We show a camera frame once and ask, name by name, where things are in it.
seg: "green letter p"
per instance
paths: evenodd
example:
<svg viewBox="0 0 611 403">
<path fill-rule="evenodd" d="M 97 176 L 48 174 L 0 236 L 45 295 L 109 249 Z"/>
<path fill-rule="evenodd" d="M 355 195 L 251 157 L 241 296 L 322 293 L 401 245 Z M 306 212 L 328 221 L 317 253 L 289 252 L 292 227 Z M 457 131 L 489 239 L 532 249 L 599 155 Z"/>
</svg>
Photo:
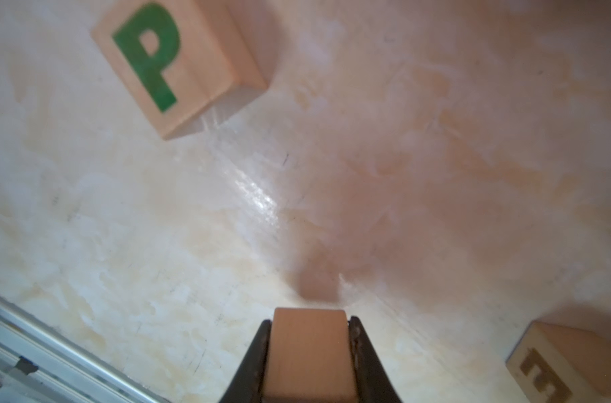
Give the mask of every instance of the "green letter p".
<svg viewBox="0 0 611 403">
<path fill-rule="evenodd" d="M 159 42 L 150 56 L 140 42 L 140 35 L 147 30 L 153 31 Z M 113 34 L 113 39 L 160 111 L 171 108 L 177 99 L 162 77 L 162 70 L 180 50 L 180 33 L 171 14 L 157 3 L 146 4 Z"/>
</svg>

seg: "white marble surface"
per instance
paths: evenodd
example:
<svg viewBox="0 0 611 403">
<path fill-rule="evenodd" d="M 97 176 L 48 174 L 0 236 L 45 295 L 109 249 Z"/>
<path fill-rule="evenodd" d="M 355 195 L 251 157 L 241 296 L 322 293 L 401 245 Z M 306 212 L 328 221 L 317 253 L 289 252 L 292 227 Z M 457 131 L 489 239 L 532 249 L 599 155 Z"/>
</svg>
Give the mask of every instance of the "white marble surface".
<svg viewBox="0 0 611 403">
<path fill-rule="evenodd" d="M 538 317 L 611 339 L 611 1 L 236 0 L 270 89 L 170 142 L 112 3 L 0 0 L 11 302 L 175 403 L 276 306 L 358 315 L 407 402 L 524 402 Z"/>
</svg>

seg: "letter block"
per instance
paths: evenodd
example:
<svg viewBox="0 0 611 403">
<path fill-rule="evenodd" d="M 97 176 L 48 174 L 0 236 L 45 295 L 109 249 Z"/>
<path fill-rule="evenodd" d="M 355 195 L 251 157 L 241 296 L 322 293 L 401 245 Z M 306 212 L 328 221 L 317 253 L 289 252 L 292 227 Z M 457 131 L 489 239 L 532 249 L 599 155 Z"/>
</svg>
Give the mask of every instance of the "letter block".
<svg viewBox="0 0 611 403">
<path fill-rule="evenodd" d="M 163 139 L 207 110 L 225 117 L 267 88 L 218 0 L 119 0 L 92 36 Z"/>
<path fill-rule="evenodd" d="M 591 331 L 533 322 L 507 369 L 532 403 L 611 402 L 611 344 Z"/>
</svg>

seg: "wooden block held in gripper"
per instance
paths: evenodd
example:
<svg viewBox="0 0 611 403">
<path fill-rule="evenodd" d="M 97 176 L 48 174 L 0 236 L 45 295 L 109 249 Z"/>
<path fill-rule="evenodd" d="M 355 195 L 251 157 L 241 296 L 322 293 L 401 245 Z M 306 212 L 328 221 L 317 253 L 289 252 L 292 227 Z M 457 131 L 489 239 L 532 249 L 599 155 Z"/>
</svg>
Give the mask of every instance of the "wooden block held in gripper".
<svg viewBox="0 0 611 403">
<path fill-rule="evenodd" d="M 356 388 L 344 311 L 274 311 L 263 403 L 356 403 Z"/>
<path fill-rule="evenodd" d="M 163 139 L 267 88 L 219 0 L 119 0 L 92 36 Z"/>
<path fill-rule="evenodd" d="M 591 331 L 533 322 L 507 369 L 532 403 L 611 402 L 611 344 Z"/>
</svg>

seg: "marble table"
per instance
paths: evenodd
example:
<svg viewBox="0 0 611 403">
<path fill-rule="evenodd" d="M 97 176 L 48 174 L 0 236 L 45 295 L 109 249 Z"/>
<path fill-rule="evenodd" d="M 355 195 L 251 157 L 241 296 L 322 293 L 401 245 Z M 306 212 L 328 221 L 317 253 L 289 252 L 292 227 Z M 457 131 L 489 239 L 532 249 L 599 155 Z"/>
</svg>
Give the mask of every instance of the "marble table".
<svg viewBox="0 0 611 403">
<path fill-rule="evenodd" d="M 524 402 L 531 320 L 611 340 L 611 1 L 232 0 L 269 90 L 164 142 L 89 32 L 0 0 L 0 294 L 174 403 L 277 306 L 406 402 Z"/>
</svg>

